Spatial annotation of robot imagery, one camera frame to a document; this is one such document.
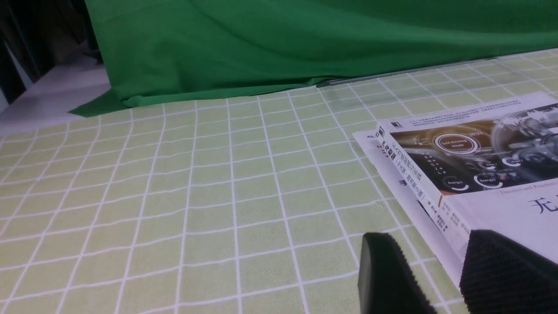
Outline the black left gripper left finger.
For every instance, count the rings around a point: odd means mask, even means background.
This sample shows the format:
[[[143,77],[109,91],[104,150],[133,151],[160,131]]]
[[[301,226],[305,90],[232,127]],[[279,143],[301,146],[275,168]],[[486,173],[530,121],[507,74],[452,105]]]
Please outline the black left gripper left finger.
[[[362,237],[357,280],[361,314],[435,314],[397,241],[389,234]]]

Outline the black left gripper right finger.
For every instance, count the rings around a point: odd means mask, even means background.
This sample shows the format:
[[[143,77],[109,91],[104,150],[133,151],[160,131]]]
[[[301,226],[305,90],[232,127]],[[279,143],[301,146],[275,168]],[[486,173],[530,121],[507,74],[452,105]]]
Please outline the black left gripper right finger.
[[[459,282],[471,314],[555,314],[558,266],[493,230],[473,230]]]

